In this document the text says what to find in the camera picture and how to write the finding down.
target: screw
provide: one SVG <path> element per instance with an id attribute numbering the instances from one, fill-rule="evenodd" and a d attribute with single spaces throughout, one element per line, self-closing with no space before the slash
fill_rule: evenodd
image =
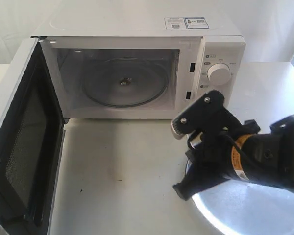
<path id="1" fill-rule="evenodd" d="M 181 120 L 180 120 L 180 122 L 182 123 L 182 124 L 186 124 L 187 123 L 187 120 L 186 120 L 186 118 L 181 118 Z"/>
<path id="2" fill-rule="evenodd" d="M 206 97 L 206 98 L 204 99 L 204 101 L 205 101 L 206 103 L 210 103 L 210 98 L 209 98 L 209 97 Z"/>

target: white backdrop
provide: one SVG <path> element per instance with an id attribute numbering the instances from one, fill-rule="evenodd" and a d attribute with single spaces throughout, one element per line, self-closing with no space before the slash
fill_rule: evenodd
<path id="1" fill-rule="evenodd" d="M 60 1 L 0 0 L 0 64 L 10 63 L 22 39 L 28 38 Z M 247 42 L 244 61 L 290 61 L 294 0 L 219 1 Z"/>

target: warning sticker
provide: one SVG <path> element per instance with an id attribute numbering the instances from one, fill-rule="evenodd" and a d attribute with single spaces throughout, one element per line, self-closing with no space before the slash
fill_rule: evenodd
<path id="1" fill-rule="evenodd" d="M 252 135 L 242 135 L 240 136 L 235 142 L 237 146 L 241 149 L 242 145 L 245 143 L 245 141 Z M 241 155 L 239 152 L 236 150 L 235 147 L 232 147 L 232 153 L 231 153 L 231 160 L 232 160 L 232 165 L 234 168 L 235 173 L 241 180 L 248 181 L 249 178 L 246 176 L 245 172 L 243 171 L 242 168 L 242 163 L 241 163 Z"/>
<path id="2" fill-rule="evenodd" d="M 209 26 L 204 17 L 185 17 L 187 29 L 208 29 Z"/>
<path id="3" fill-rule="evenodd" d="M 165 18 L 166 29 L 186 29 L 183 17 L 169 17 Z"/>

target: open microwave door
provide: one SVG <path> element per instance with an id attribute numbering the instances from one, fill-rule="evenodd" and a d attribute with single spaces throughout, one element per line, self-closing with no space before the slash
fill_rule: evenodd
<path id="1" fill-rule="evenodd" d="M 40 43 L 26 39 L 0 83 L 0 195 L 12 211 L 0 211 L 0 224 L 8 232 L 18 223 L 47 234 L 63 126 Z"/>

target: table surface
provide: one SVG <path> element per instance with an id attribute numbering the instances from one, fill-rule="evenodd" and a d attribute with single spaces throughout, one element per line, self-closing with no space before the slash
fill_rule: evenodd
<path id="1" fill-rule="evenodd" d="M 294 114 L 294 68 L 288 62 L 241 64 L 228 108 L 240 121 L 256 119 L 268 132 L 270 124 Z M 70 120 L 65 126 L 50 234 L 220 234 L 214 226 L 224 233 L 256 234 L 257 224 L 266 231 L 272 219 L 277 219 L 276 227 L 280 220 L 287 221 L 282 223 L 284 229 L 294 227 L 294 194 L 284 190 L 230 181 L 228 187 L 198 195 L 201 213 L 192 200 L 180 200 L 172 185 L 183 177 L 187 146 L 185 139 L 173 138 L 169 123 Z M 224 190 L 226 199 L 209 201 L 225 195 Z M 210 203 L 228 204 L 231 210 L 218 217 L 215 212 L 226 206 L 210 211 Z M 263 220 L 255 214 L 257 208 L 268 208 L 269 212 L 262 212 L 273 218 Z M 231 217 L 242 210 L 239 220 Z M 250 214 L 254 220 L 247 223 Z M 283 229 L 266 232 L 285 234 Z"/>

